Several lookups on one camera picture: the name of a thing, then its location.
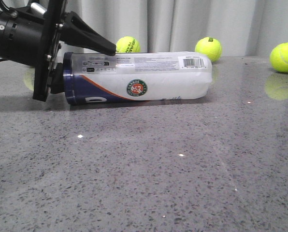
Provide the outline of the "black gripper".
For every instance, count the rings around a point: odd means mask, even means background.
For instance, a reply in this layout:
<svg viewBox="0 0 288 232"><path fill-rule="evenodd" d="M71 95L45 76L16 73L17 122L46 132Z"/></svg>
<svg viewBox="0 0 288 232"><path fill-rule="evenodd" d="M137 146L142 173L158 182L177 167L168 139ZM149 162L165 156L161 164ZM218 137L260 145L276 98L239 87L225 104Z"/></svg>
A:
<svg viewBox="0 0 288 232"><path fill-rule="evenodd" d="M59 50L59 38L71 46L87 48L109 56L116 54L116 45L94 31L77 13L71 11L64 15L66 5L66 0L51 0L43 16L43 30L35 66L33 91L35 100L46 101L49 74L50 92L52 94L64 92L63 64L58 63L54 68ZM64 20L59 32L63 15Z"/></svg>

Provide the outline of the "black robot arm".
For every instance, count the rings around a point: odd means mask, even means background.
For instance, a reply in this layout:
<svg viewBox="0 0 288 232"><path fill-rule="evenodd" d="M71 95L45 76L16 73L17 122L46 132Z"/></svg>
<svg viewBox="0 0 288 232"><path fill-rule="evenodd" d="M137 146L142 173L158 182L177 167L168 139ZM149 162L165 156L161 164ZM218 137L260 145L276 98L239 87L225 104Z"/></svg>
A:
<svg viewBox="0 0 288 232"><path fill-rule="evenodd" d="M38 0L12 8L0 0L0 58L35 68L33 99L46 101L49 93L64 91L60 42L113 56L116 45L90 28L67 1L51 0L43 8Z"/></svg>

